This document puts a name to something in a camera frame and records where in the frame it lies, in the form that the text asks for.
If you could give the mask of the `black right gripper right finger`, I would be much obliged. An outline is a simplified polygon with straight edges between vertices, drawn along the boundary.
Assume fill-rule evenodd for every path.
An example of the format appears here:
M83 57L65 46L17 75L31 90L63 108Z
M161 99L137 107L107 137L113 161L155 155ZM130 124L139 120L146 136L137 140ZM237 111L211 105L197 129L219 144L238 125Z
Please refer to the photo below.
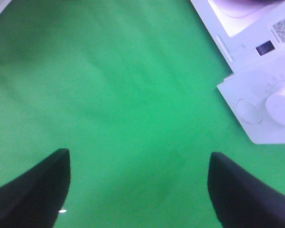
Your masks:
M207 187L224 228L285 228L285 195L221 152L209 160Z

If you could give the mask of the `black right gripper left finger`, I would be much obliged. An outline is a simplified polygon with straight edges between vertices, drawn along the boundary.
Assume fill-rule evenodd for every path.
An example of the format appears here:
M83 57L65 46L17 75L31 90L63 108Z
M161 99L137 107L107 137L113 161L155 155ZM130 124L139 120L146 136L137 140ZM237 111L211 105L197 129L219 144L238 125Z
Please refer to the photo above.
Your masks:
M70 186L70 151L58 149L0 187L0 228L52 228Z

